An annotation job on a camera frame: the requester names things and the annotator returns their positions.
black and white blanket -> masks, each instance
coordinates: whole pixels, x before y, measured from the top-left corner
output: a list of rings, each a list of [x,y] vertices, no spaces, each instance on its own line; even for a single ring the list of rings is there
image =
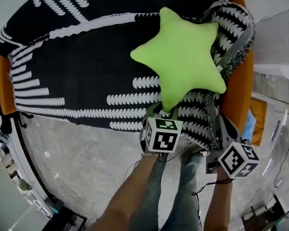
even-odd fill
[[[219,23],[211,54],[225,80],[252,46],[251,15],[229,0],[29,0],[0,31],[17,109],[140,131],[146,108],[160,101],[160,87],[156,73],[130,52],[158,33],[164,6],[194,23]],[[219,94],[192,90],[178,107],[182,136],[216,147]]]

bracelet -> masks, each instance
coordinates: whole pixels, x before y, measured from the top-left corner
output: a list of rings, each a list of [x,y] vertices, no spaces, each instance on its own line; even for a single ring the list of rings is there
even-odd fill
[[[160,156],[160,154],[159,153],[142,153],[141,154],[141,156],[143,157],[143,156]]]

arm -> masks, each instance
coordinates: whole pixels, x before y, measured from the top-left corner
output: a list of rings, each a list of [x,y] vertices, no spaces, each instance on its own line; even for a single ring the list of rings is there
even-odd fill
[[[140,204],[157,156],[144,156],[110,200],[105,212],[90,231],[127,231],[131,215]]]
[[[226,180],[228,175],[222,167],[217,168],[217,180]],[[230,222],[232,182],[216,184],[204,223],[204,231],[226,231]]]

gray tile floor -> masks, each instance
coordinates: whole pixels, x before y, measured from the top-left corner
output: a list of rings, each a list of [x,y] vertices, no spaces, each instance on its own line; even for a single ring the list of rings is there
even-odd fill
[[[254,90],[289,102],[289,81],[282,77],[255,74]],[[77,126],[43,117],[26,120],[22,130],[29,154],[48,190],[76,212],[94,222],[104,211],[110,198],[123,182],[128,167],[140,158],[138,134]],[[234,181],[229,230],[242,227],[240,216],[251,205],[261,206],[273,195],[273,182],[289,147],[289,116],[271,154],[259,149],[260,165],[246,180]],[[263,172],[272,158],[273,167]],[[170,213],[178,188],[180,161],[167,164],[159,202],[159,223]],[[283,165],[281,178],[289,182],[289,157]],[[203,162],[197,172],[197,185],[215,180],[205,174]],[[213,187],[199,195],[201,219],[204,221]]]

person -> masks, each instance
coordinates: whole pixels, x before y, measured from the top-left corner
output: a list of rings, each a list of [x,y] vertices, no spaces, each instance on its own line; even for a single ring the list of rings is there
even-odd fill
[[[196,172],[203,154],[196,150],[181,155],[178,192],[171,213],[161,231],[199,231]],[[158,202],[167,154],[162,157],[148,150],[134,171],[117,190],[102,216],[90,231],[157,231]],[[217,180],[229,179],[222,167]],[[204,231],[226,231],[230,221],[232,183],[216,184],[204,223]]]

